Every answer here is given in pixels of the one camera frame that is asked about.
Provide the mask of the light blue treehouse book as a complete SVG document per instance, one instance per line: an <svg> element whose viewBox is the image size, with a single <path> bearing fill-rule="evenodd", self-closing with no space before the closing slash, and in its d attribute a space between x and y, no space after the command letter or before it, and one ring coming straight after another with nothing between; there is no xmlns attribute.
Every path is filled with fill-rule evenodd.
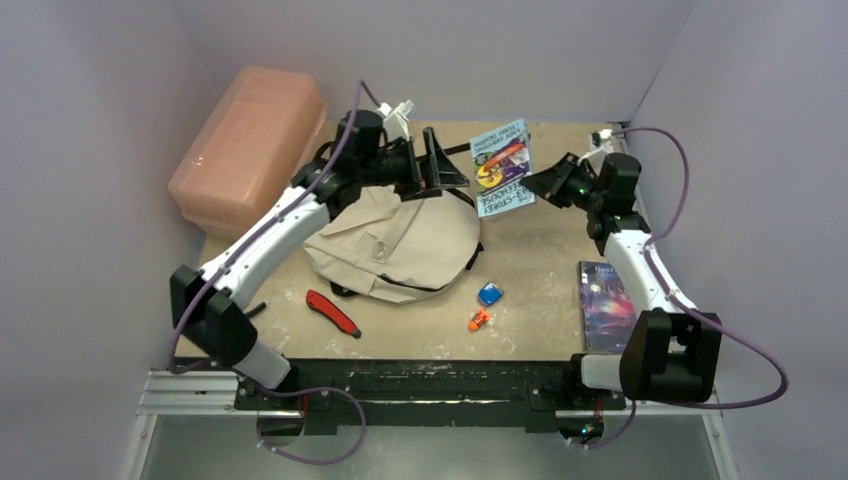
<svg viewBox="0 0 848 480"><path fill-rule="evenodd" d="M533 174L530 132L518 119L470 140L472 185L480 218L532 205L536 196L521 184Z"/></svg>

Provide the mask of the beige backpack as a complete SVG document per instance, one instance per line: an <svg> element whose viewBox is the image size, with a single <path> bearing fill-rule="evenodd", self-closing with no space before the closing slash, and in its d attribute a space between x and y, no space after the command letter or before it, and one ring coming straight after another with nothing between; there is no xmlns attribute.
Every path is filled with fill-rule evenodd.
<svg viewBox="0 0 848 480"><path fill-rule="evenodd" d="M463 190L403 201L391 187L374 186L303 249L335 294L407 304L452 286L483 245L475 201Z"/></svg>

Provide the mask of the dark galaxy cover book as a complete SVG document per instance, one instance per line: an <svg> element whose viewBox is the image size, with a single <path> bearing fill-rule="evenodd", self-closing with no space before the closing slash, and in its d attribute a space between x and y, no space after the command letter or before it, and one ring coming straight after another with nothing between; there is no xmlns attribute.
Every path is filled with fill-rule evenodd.
<svg viewBox="0 0 848 480"><path fill-rule="evenodd" d="M580 261L579 301L585 348L590 353L620 354L636 323L632 302L608 263Z"/></svg>

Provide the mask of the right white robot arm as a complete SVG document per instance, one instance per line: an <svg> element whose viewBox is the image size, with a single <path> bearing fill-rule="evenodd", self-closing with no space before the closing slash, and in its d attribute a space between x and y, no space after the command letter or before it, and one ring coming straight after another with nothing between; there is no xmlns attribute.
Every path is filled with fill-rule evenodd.
<svg viewBox="0 0 848 480"><path fill-rule="evenodd" d="M712 394L722 335L717 315L698 310L662 278L650 259L651 230L635 208L640 162L627 154L604 156L599 173L572 153L554 166L521 179L537 197L587 215L587 234L614 268L638 315L623 352L577 354L578 370L564 376L561 392L576 407L601 390L631 400L700 404Z"/></svg>

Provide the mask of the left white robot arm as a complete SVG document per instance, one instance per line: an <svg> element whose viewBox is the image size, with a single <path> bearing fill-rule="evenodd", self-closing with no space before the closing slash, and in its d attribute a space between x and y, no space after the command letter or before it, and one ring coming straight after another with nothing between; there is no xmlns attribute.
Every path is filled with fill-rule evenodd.
<svg viewBox="0 0 848 480"><path fill-rule="evenodd" d="M169 279L171 343L185 337L211 363L252 379L272 408L292 405L298 382L289 360L260 341L244 310L275 269L365 187L390 187L400 200L412 201L470 184L432 128L423 131L425 154L418 157L412 141L389 139L385 121L378 112L351 109L335 139L319 148L256 224L210 263L183 265Z"/></svg>

